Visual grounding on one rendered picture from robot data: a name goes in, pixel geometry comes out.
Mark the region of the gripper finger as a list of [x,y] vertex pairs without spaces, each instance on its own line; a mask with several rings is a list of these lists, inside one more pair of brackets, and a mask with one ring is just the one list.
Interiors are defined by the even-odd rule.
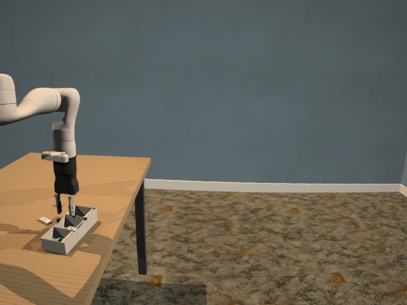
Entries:
[[75,196],[76,194],[74,194],[74,195],[69,195],[68,196],[68,198],[69,198],[69,215],[70,216],[72,216],[73,214],[74,214],[74,204],[73,204],[73,197]]
[[60,214],[62,212],[62,205],[60,201],[60,194],[61,193],[55,193],[54,197],[56,199],[56,206],[57,206],[57,214]]

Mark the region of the grey three-compartment bin rack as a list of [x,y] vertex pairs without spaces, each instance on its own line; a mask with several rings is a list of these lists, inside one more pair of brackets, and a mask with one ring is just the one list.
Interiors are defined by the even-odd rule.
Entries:
[[[96,208],[75,205],[72,216],[68,211],[63,219],[41,237],[42,249],[67,255],[97,221]],[[75,228],[67,229],[69,226]],[[57,239],[60,237],[62,240],[59,242]]]

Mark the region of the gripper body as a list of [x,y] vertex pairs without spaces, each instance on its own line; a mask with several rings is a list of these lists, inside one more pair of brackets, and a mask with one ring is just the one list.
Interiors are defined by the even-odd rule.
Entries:
[[53,141],[52,151],[41,153],[41,159],[53,161],[56,193],[74,195],[79,191],[79,183],[76,178],[76,157],[74,140],[68,142]]

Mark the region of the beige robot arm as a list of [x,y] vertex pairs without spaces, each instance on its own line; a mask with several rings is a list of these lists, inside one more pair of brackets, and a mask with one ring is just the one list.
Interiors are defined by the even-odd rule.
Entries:
[[65,112],[63,119],[53,122],[53,141],[72,141],[79,102],[79,93],[74,88],[36,88],[17,106],[13,79],[7,74],[0,74],[0,126],[39,114]]

